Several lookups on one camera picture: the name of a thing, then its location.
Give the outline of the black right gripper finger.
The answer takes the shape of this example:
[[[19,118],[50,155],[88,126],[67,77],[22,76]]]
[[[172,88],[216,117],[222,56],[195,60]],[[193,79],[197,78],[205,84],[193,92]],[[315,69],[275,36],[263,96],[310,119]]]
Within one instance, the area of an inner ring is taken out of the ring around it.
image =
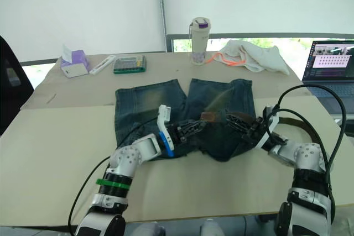
[[[253,117],[240,112],[227,113],[226,123],[235,130],[248,130],[253,124]]]
[[[248,124],[238,118],[226,119],[226,124],[236,132],[240,133],[241,136],[247,134],[248,132]]]

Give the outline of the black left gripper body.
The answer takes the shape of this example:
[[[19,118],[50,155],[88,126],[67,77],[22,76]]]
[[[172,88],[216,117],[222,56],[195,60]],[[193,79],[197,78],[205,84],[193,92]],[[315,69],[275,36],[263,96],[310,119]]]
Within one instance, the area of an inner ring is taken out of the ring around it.
[[[188,125],[186,123],[172,123],[166,126],[175,148],[187,143],[188,139],[185,133],[187,127]]]

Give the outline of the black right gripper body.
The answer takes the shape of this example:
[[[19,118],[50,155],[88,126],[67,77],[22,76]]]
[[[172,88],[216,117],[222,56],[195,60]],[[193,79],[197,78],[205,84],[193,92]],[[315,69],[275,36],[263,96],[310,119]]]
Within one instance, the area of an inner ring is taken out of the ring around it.
[[[262,148],[268,140],[268,133],[265,122],[254,122],[247,132],[242,136],[242,139],[251,148]]]

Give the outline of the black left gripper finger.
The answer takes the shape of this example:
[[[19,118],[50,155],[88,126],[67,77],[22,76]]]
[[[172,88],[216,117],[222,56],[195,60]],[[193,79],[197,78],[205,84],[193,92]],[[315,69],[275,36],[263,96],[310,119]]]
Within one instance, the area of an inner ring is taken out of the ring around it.
[[[181,121],[177,126],[177,131],[180,134],[196,134],[206,127],[206,122],[203,120],[185,120]]]
[[[186,143],[187,140],[191,136],[201,132],[203,129],[204,129],[203,125],[190,125],[190,126],[187,126],[187,127],[181,127],[179,129],[179,135],[180,135],[179,138],[180,138],[182,143]]]

